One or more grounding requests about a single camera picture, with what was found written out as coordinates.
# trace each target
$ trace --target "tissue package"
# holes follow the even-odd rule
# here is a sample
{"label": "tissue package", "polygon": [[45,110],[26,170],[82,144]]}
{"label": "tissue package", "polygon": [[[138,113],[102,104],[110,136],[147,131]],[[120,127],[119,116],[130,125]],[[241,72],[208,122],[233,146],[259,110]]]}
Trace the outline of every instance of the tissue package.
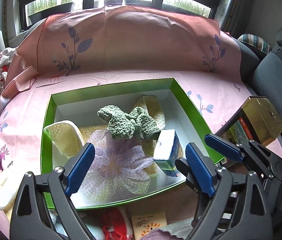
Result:
{"label": "tissue package", "polygon": [[178,177],[175,161],[183,157],[183,150],[174,129],[162,130],[154,149],[153,160],[170,177]]}

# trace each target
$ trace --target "wall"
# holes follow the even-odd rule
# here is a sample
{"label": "wall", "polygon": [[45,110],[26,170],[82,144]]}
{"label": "wall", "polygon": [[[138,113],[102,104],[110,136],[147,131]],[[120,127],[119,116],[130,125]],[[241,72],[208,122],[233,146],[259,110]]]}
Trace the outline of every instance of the wall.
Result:
{"label": "wall", "polygon": [[280,27],[282,27],[282,0],[254,0],[245,33],[262,37],[273,48]]}

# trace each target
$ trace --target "purple mesh flower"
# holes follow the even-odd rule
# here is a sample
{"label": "purple mesh flower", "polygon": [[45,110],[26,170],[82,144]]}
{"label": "purple mesh flower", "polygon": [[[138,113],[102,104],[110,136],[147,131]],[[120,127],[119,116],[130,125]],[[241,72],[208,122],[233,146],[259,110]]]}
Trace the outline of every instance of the purple mesh flower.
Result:
{"label": "purple mesh flower", "polygon": [[153,158],[144,158],[138,139],[113,139],[105,129],[95,131],[88,142],[94,145],[96,155],[79,193],[99,202],[123,200],[147,192],[150,177],[143,169],[153,163]]}

